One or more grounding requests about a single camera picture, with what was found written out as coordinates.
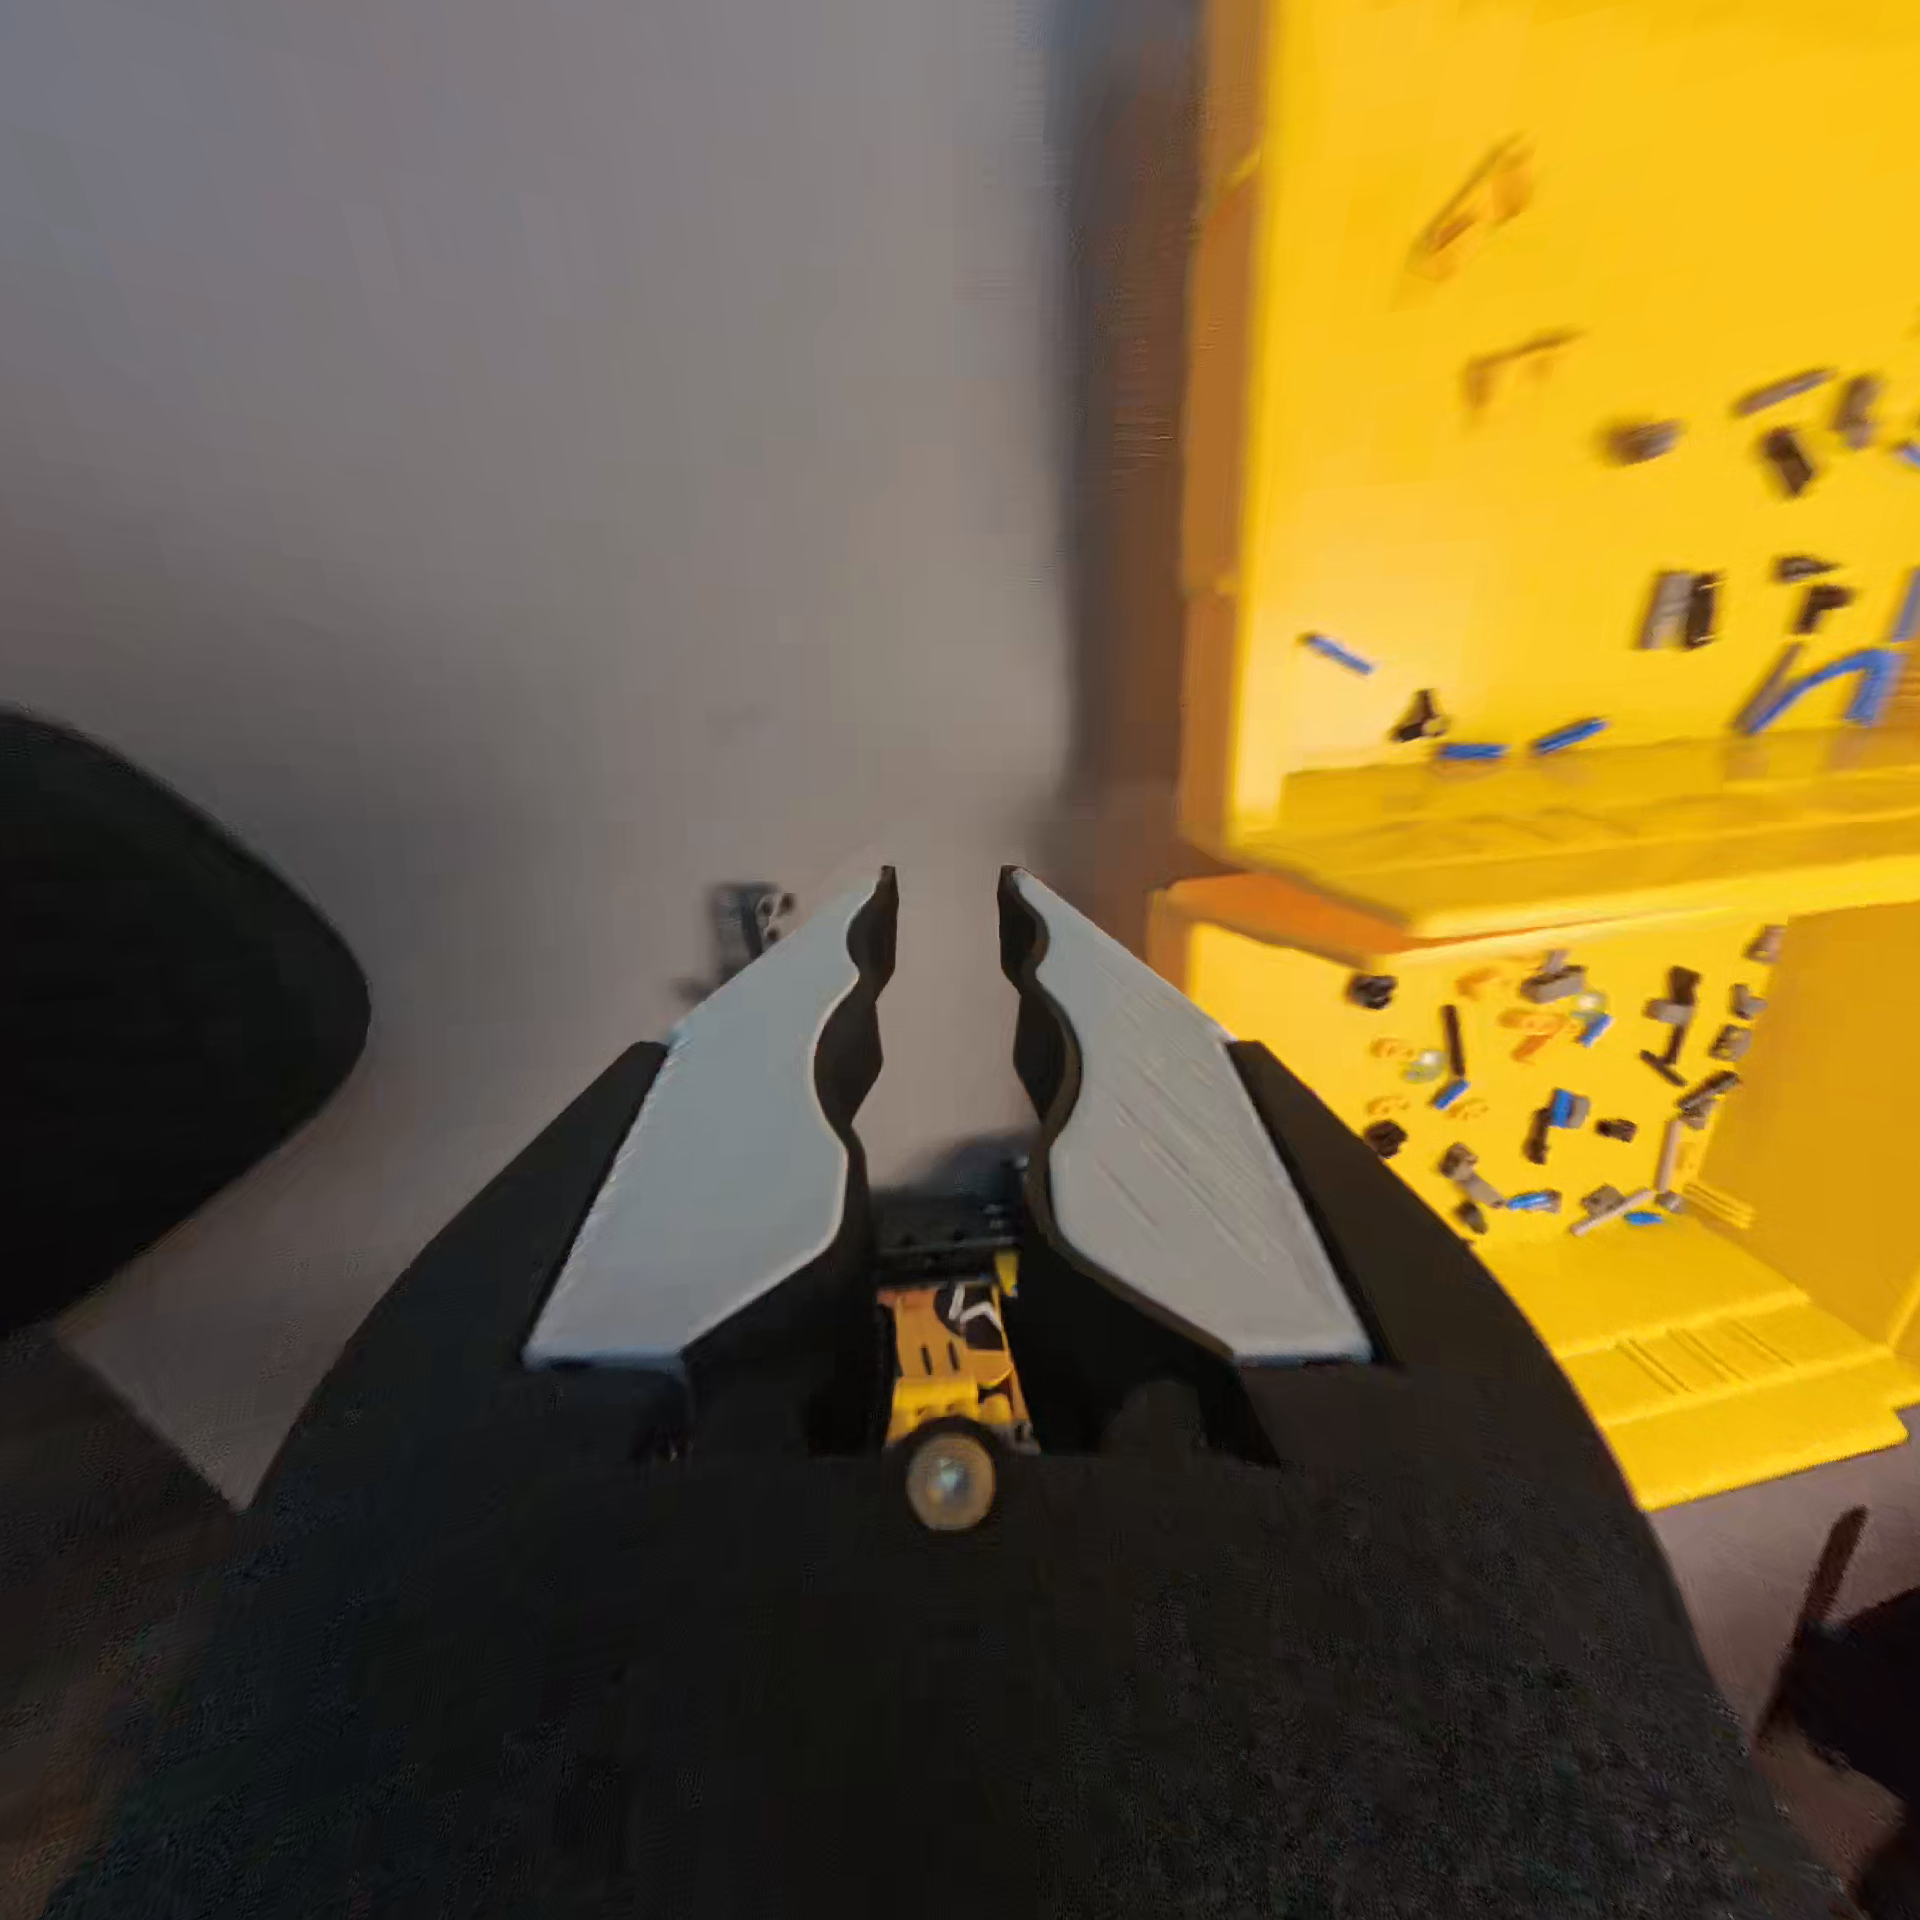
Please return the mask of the grey desk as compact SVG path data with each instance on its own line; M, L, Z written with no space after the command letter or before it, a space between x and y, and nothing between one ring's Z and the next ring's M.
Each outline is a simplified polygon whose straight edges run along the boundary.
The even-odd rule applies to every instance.
M4 707L205 809L373 998L65 1317L219 1498L702 998L709 885L898 868L882 1180L1020 1122L1001 862L1123 943L1278 877L1175 809L1206 20L4 5ZM1827 1507L1913 1533L1913 1410L1660 1533L1732 1618Z

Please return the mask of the blue grey pieces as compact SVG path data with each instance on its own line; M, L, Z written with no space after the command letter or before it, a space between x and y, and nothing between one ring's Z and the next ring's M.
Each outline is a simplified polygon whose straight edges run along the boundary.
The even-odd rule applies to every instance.
M1507 141L1304 298L1273 450L1304 764L1745 730L1912 636L1913 128Z

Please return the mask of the yellow plastic bin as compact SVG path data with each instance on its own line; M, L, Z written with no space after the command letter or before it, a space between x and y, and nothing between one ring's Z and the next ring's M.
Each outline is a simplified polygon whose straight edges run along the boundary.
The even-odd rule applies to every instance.
M1466 1236L1579 1387L1645 1507L1895 1449L1913 1410L1913 900L1647 908L1782 918L1782 956L1715 1122L1687 1210L1655 1228ZM1340 998L1364 956L1557 930L1411 932L1278 877L1153 897L1147 962L1217 1028L1263 1040L1349 1129L1367 1019Z
M1405 932L1913 897L1920 10L1210 5L1181 831Z

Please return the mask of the yellow toy robot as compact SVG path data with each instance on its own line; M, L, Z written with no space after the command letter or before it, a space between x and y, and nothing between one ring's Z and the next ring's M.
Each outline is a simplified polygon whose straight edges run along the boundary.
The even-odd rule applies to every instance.
M965 1423L1037 1454L1008 1308L1020 1298L1022 1141L960 1141L926 1175L877 1192L877 1439Z

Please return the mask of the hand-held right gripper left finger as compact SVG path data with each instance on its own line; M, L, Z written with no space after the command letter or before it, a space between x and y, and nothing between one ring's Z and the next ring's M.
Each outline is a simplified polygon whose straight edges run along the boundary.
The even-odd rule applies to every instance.
M898 868L817 900L665 1040L532 1317L526 1368L689 1377L784 1346L861 1290L872 1241L855 1129L882 1075Z

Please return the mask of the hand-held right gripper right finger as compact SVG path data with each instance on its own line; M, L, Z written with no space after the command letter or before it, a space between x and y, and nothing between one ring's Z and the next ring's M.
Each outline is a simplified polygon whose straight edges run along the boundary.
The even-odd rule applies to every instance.
M1235 1034L1029 868L1001 868L1029 1213L1069 1271L1236 1368L1367 1366Z

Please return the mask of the scattered mixed colour pieces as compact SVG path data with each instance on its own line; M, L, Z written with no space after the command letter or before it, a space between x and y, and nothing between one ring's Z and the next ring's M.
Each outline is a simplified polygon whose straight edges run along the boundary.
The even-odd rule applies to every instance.
M1745 1087L1789 923L1655 917L1364 956L1353 1129L1466 1236L1655 1228Z

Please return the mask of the grey piece with blue pin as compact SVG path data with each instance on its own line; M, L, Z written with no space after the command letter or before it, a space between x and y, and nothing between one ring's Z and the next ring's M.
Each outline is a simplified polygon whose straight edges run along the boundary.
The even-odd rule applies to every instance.
M716 976L727 979L762 953L782 946L797 897L782 885L719 885L709 888L709 946Z

